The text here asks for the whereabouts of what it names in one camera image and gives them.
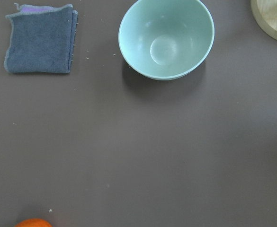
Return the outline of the grey folded cloth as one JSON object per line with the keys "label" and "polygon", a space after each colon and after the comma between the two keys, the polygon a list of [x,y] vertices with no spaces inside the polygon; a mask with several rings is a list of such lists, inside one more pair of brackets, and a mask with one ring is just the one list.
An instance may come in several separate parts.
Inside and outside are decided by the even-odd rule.
{"label": "grey folded cloth", "polygon": [[78,12],[62,7],[19,5],[10,21],[4,68],[9,73],[70,73]]}

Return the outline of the wooden cup tree stand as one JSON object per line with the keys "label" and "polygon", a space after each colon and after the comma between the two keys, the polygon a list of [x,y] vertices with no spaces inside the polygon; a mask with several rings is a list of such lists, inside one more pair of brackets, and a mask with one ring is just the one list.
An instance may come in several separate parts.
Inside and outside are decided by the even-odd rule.
{"label": "wooden cup tree stand", "polygon": [[252,0],[250,5],[259,27],[277,40],[277,0]]}

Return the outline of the orange tangerine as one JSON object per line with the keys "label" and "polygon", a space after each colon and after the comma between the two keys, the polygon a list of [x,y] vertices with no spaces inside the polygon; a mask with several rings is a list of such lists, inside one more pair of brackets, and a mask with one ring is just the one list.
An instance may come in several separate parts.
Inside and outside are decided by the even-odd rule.
{"label": "orange tangerine", "polygon": [[52,227],[52,225],[41,218],[30,218],[17,223],[15,227]]}

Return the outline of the mint green bowl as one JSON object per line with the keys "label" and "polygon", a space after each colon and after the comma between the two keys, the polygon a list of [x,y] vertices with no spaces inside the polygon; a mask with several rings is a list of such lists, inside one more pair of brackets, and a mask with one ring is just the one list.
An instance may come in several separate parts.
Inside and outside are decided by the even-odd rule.
{"label": "mint green bowl", "polygon": [[118,44],[136,72],[173,80],[206,59],[214,35],[213,18],[200,0],[138,0],[121,20]]}

